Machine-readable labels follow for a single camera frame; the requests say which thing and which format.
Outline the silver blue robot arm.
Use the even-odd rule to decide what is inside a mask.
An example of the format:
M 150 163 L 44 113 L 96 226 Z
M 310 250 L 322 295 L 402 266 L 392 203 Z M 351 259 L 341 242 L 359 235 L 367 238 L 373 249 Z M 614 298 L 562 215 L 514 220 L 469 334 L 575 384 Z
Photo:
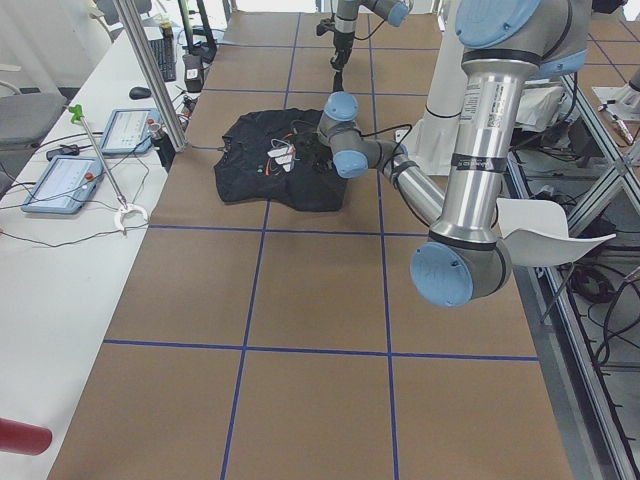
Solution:
M 380 171 L 428 223 L 410 274 L 430 303 L 461 306 L 507 282 L 513 262 L 491 222 L 523 88 L 582 67 L 591 12 L 588 1 L 463 1 L 454 10 L 448 29 L 463 49 L 466 84 L 445 188 L 398 143 L 365 139 L 351 94 L 329 96 L 317 134 L 339 176 Z
M 413 8 L 412 1 L 347 1 L 337 2 L 337 8 L 329 18 L 323 19 L 316 27 L 318 36 L 333 33 L 334 55 L 330 60 L 334 70 L 333 92 L 343 91 L 343 70 L 349 61 L 356 40 L 357 19 L 361 8 L 377 15 L 382 22 L 398 27 Z

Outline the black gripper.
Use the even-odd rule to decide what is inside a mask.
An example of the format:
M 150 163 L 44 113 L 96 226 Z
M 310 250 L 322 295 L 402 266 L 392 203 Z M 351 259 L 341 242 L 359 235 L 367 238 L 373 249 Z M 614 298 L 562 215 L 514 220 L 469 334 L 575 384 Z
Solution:
M 332 92 L 342 92 L 343 86 L 343 69 L 349 61 L 354 43 L 353 32 L 340 32 L 334 31 L 333 45 L 334 56 L 331 58 L 330 63 L 332 68 L 336 71 L 333 77 Z
M 330 169 L 332 155 L 329 147 L 323 145 L 315 132 L 299 132 L 292 137 L 296 157 L 313 169 Z

